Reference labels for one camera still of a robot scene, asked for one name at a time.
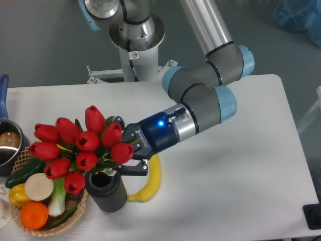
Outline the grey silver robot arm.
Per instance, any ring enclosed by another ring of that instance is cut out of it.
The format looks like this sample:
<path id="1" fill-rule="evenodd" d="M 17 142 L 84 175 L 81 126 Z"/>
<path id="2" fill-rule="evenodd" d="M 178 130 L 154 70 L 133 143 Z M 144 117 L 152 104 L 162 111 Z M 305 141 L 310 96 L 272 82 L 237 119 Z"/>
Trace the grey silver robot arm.
<path id="1" fill-rule="evenodd" d="M 193 69 L 173 63 L 158 67 L 165 28 L 151 13 L 149 1 L 79 1 L 92 30 L 109 30 L 124 81 L 159 80 L 176 103 L 125 128 L 125 140 L 139 141 L 133 158 L 142 163 L 233 117 L 237 103 L 228 85 L 249 75 L 255 65 L 252 52 L 235 45 L 214 1 L 180 4 L 205 55 L 205 62 Z"/>

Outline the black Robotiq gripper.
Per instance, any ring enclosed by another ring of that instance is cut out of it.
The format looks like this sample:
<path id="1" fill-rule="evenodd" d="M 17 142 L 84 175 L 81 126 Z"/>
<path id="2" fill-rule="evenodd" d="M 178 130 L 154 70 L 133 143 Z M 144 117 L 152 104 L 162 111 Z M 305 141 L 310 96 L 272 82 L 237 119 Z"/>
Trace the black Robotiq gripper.
<path id="1" fill-rule="evenodd" d="M 125 121 L 122 117 L 116 116 L 112 123 L 117 123 L 123 131 L 123 141 L 137 138 L 140 146 L 134 144 L 134 160 L 141 160 L 136 165 L 119 165 L 107 171 L 107 175 L 114 175 L 114 172 L 122 176 L 147 176 L 148 166 L 144 159 L 149 160 L 154 154 L 168 149 L 179 142 L 174 124 L 169 121 L 165 112 L 158 112 L 138 123 L 128 124 L 125 128 Z"/>

